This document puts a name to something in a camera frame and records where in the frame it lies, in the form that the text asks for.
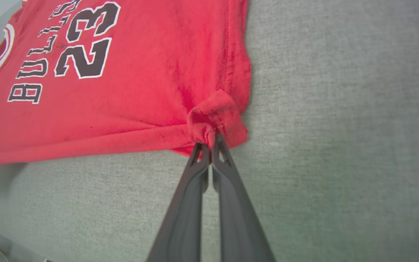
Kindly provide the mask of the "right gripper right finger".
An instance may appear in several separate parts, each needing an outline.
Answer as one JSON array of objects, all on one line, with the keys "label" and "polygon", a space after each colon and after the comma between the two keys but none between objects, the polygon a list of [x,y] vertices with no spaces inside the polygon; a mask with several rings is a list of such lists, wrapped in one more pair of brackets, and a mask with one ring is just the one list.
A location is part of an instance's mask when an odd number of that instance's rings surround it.
[{"label": "right gripper right finger", "polygon": [[221,134],[212,148],[213,187],[219,194],[221,261],[274,262],[275,257]]}]

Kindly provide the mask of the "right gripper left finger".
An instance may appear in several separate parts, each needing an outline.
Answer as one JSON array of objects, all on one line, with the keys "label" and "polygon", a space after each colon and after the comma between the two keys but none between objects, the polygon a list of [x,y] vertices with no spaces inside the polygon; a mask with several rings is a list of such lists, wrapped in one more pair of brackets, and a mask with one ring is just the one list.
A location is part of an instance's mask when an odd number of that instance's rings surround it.
[{"label": "right gripper left finger", "polygon": [[173,194],[148,262],[201,260],[202,198],[208,187],[210,149],[196,143]]}]

